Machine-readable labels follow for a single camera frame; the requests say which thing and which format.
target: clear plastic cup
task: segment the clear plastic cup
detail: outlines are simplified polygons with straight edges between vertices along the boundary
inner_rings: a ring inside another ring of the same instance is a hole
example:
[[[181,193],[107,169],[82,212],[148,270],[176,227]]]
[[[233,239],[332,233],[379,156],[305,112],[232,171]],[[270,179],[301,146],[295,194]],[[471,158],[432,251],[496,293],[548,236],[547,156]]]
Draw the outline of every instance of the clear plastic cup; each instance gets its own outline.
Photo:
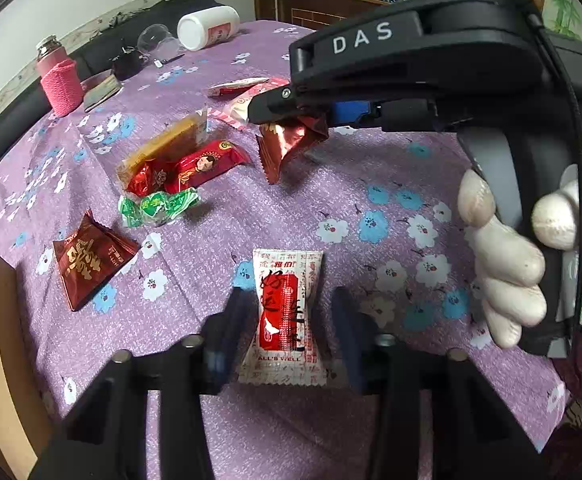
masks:
[[[157,59],[161,63],[183,56],[186,49],[178,38],[174,38],[168,28],[156,23],[145,28],[137,38],[137,49],[150,59]]]

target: table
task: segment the table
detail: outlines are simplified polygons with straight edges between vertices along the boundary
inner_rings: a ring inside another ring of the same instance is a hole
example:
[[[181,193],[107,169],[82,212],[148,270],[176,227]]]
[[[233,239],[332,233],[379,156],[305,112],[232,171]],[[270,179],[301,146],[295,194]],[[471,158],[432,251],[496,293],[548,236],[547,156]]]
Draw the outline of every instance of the table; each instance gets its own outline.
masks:
[[[148,66],[89,114],[43,117],[0,161],[0,255],[17,272],[29,358],[50,413],[66,415],[117,349],[142,355],[168,348],[220,311],[233,284],[254,286],[248,272],[254,248],[324,250],[317,308],[334,358],[327,299],[345,285],[383,330],[415,348],[465,349],[541,449],[561,420],[564,384],[548,360],[501,351],[484,325],[471,322],[479,289],[465,239],[470,232],[455,206],[469,163],[452,134],[335,128],[269,186],[255,127],[238,132],[212,122],[253,164],[201,186],[203,203],[172,224],[121,227],[119,161],[187,113],[218,107],[206,96],[208,86],[288,75],[289,43],[308,32],[245,23],[228,43],[162,69]],[[74,230],[89,207],[97,221],[142,248],[94,300],[70,312],[52,240]],[[158,402],[149,398],[151,479],[159,471]],[[203,397],[202,409],[219,479],[363,477],[374,398],[343,388],[233,383],[218,397]],[[427,453],[423,478],[431,471]]]

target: black cable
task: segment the black cable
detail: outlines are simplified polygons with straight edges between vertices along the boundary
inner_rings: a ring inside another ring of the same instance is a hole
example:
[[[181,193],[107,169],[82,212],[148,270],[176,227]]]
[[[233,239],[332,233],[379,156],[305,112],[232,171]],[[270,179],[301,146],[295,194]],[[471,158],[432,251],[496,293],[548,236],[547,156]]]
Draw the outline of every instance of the black cable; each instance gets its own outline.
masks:
[[[545,48],[547,55],[556,68],[559,81],[564,85],[574,130],[574,148],[578,164],[578,277],[575,289],[574,317],[572,318],[570,356],[578,382],[580,382],[582,379],[580,369],[578,368],[578,341],[580,339],[580,315],[582,313],[582,122],[580,121],[580,107],[578,106],[578,99],[575,96],[574,86],[572,86],[569,74],[562,63],[562,59],[560,59],[559,54],[556,52],[554,44],[546,33],[544,25],[535,14],[529,16],[529,22],[534,27],[542,46]]]

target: brown cardboard box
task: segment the brown cardboard box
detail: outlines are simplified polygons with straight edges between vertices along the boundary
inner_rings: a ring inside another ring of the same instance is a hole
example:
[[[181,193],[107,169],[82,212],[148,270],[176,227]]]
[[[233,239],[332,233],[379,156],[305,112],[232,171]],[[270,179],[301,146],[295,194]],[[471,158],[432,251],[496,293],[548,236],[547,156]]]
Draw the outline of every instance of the brown cardboard box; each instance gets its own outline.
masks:
[[[25,480],[51,433],[26,358],[15,269],[0,257],[0,467]]]

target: screw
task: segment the screw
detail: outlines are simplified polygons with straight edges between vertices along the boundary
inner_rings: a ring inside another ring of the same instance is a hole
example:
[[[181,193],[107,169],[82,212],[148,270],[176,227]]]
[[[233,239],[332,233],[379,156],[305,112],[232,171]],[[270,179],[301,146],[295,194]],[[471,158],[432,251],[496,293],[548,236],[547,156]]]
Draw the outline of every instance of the screw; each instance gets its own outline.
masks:
[[[199,334],[189,334],[182,340],[182,345],[185,348],[195,348],[196,346],[200,346],[204,341],[205,339]]]
[[[378,334],[375,336],[375,344],[378,346],[393,346],[395,345],[395,336],[393,334]]]
[[[126,361],[129,361],[129,359],[132,357],[132,353],[129,350],[126,350],[125,348],[122,348],[118,351],[116,351],[112,356],[111,356],[111,360],[114,363],[124,363]]]
[[[447,350],[447,357],[451,361],[462,362],[469,359],[469,355],[462,348],[450,348]]]

